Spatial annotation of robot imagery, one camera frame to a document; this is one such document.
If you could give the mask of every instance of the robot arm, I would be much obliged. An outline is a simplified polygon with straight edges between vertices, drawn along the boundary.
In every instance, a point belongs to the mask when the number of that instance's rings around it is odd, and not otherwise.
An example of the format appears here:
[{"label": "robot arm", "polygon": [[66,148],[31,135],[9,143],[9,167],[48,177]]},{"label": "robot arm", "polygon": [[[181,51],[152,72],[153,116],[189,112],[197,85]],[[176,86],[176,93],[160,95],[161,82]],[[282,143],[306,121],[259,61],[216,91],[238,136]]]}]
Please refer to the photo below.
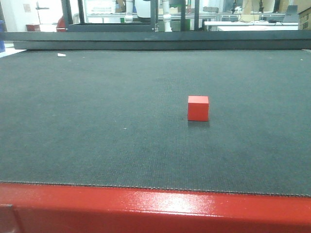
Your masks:
[{"label": "robot arm", "polygon": [[126,0],[125,22],[127,23],[133,22],[133,1],[134,0]]},{"label": "robot arm", "polygon": [[[170,14],[170,0],[162,0],[163,2],[163,21],[164,21],[164,29],[166,32],[171,32],[171,14]],[[125,22],[131,23],[133,22],[133,4],[134,0],[126,0],[126,16],[125,16]],[[139,7],[141,4],[137,3],[137,14],[142,15],[143,17],[150,17],[150,7],[147,9],[146,7]],[[143,14],[143,12],[138,11],[149,11],[149,16],[146,16],[146,14]]]},{"label": "robot arm", "polygon": [[171,32],[171,14],[170,14],[170,1],[162,0],[163,3],[163,21],[164,21],[164,30],[166,32]]}]

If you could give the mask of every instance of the dark gray carpet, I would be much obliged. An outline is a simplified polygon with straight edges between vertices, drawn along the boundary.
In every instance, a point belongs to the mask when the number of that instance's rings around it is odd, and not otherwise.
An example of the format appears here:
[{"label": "dark gray carpet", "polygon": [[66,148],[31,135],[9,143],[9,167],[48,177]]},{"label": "dark gray carpet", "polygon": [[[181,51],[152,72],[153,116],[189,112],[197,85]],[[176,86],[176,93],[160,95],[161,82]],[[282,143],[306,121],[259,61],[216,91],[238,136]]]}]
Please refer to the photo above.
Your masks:
[{"label": "dark gray carpet", "polygon": [[311,195],[311,53],[64,53],[0,59],[0,181]]}]

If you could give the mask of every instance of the red object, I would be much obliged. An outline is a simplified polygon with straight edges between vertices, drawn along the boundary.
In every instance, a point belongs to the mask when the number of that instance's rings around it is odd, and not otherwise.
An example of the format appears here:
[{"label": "red object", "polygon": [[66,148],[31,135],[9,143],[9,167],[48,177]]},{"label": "red object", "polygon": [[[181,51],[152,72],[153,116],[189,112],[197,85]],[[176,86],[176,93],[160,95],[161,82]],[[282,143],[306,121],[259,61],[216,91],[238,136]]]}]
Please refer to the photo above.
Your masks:
[{"label": "red object", "polygon": [[311,198],[0,183],[1,204],[0,233],[311,232]]},{"label": "red object", "polygon": [[56,31],[59,32],[65,32],[66,31],[66,25],[65,25],[65,20],[64,20],[64,16],[62,16],[58,23],[57,23],[57,27],[56,27]]},{"label": "red object", "polygon": [[188,97],[188,120],[208,121],[208,96]]},{"label": "red object", "polygon": [[28,32],[40,32],[40,25],[39,24],[26,24],[26,28]]}]

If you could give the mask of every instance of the red cube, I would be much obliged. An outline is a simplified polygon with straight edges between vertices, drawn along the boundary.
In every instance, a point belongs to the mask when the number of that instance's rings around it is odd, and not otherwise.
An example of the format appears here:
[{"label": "red cube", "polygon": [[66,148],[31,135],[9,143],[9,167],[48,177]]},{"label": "red cube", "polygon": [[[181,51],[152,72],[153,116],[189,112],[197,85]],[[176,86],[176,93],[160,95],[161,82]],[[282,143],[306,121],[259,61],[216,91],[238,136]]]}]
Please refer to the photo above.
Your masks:
[{"label": "red cube", "polygon": [[208,96],[188,96],[188,120],[208,121]]}]

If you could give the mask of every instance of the black metal frame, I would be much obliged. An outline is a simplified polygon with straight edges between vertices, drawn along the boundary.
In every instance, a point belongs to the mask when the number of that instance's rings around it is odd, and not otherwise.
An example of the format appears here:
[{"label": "black metal frame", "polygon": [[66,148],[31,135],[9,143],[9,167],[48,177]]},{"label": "black metal frame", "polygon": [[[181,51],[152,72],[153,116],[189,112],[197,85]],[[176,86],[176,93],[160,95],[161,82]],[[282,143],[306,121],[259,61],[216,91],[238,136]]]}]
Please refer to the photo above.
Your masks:
[{"label": "black metal frame", "polygon": [[157,24],[157,0],[151,0],[150,23],[113,23],[88,24],[85,22],[82,0],[77,0],[79,7],[79,24],[73,24],[70,0],[61,0],[64,12],[64,21],[67,32],[152,32]]},{"label": "black metal frame", "polygon": [[311,31],[0,33],[29,50],[233,50],[311,49]]}]

